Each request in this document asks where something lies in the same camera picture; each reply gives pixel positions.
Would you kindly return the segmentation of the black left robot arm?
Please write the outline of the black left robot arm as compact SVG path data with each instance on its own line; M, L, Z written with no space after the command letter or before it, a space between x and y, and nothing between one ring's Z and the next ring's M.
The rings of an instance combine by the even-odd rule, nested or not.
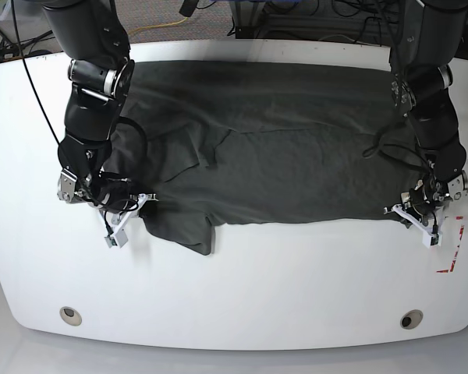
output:
M439 209L466 190L466 149L449 95L455 57L468 19L468 1L401 1L389 63L398 79L394 92L412 127L417 151L427 162L419 187L411 188L405 210L422 224L437 222Z

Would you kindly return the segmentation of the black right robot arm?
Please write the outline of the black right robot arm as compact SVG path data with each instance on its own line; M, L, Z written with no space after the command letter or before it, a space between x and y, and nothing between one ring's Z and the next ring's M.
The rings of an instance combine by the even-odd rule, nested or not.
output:
M41 6L62 50L70 57L71 94L64 117L65 135L58 146L62 173L58 197L88 203L111 213L138 210L136 172L107 172L111 137L120 124L140 138L142 164L147 156L144 130L121 115L135 62L128 34L113 1L43 1Z

